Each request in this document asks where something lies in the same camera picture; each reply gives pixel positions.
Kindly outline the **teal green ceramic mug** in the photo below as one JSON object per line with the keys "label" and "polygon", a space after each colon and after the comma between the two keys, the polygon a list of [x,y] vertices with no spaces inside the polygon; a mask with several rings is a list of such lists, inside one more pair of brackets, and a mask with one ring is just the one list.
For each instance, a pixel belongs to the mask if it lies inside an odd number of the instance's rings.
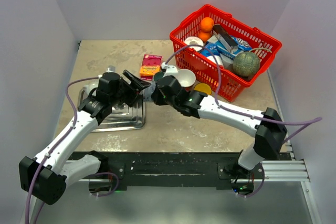
{"label": "teal green ceramic mug", "polygon": [[160,79],[164,77],[165,72],[159,71],[153,76],[153,81],[158,82]]}

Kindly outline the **red floral mug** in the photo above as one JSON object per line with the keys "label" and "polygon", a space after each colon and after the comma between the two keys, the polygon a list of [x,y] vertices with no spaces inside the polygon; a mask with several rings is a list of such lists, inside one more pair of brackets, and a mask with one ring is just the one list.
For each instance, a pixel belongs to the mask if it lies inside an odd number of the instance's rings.
{"label": "red floral mug", "polygon": [[180,69],[177,73],[177,80],[181,87],[190,90],[196,81],[196,76],[193,71],[188,69]]}

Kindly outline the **yellow mug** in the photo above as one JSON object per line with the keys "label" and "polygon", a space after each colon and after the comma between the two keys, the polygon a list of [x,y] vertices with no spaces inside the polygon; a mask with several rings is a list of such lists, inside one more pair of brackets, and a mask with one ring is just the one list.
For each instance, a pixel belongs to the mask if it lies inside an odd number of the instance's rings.
{"label": "yellow mug", "polygon": [[195,85],[194,90],[206,93],[207,95],[212,95],[212,88],[205,83],[198,83]]}

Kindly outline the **dark grey upside-down mug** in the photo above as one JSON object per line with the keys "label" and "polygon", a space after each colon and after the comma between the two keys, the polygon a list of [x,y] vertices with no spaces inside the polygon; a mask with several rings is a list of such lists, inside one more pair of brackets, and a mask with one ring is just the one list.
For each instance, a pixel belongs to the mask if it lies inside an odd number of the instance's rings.
{"label": "dark grey upside-down mug", "polygon": [[150,85],[148,88],[143,90],[143,101],[144,102],[153,102],[152,94],[155,91],[155,84]]}

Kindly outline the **pale grey upside-down mug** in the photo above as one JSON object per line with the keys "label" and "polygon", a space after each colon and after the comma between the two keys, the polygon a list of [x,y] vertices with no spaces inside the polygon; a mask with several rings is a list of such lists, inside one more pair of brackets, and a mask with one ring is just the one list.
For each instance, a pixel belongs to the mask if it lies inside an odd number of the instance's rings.
{"label": "pale grey upside-down mug", "polygon": [[94,82],[91,82],[87,85],[84,86],[84,90],[86,92],[87,95],[89,95],[89,93],[94,89],[94,88],[97,88],[98,87],[98,82],[97,81],[94,81]]}

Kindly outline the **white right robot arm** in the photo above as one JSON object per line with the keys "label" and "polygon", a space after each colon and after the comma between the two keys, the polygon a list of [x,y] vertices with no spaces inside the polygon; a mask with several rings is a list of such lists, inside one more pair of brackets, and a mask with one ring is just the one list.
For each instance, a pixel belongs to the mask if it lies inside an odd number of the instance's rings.
{"label": "white right robot arm", "polygon": [[188,91],[174,75],[164,75],[154,84],[143,81],[129,71],[123,71],[133,88],[131,96],[149,90],[151,100],[158,106],[169,105],[184,116],[221,122],[245,132],[254,143],[242,150],[229,172],[246,178],[266,159],[277,159],[287,134],[278,112],[248,110],[215,99],[201,91]]}

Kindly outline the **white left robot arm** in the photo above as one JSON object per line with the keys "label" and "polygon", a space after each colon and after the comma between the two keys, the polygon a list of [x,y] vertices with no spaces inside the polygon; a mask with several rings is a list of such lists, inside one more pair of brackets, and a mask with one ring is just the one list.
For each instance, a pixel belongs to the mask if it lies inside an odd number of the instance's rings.
{"label": "white left robot arm", "polygon": [[105,72],[98,78],[82,102],[74,107],[74,116],[61,133],[34,158],[24,157],[19,163],[21,188],[27,199],[35,196],[53,205],[67,187],[91,175],[103,178],[108,174],[108,158],[91,151],[83,158],[66,166],[66,161],[82,140],[95,130],[119,104],[133,107],[142,98],[142,91],[150,86],[129,71],[123,75]]}

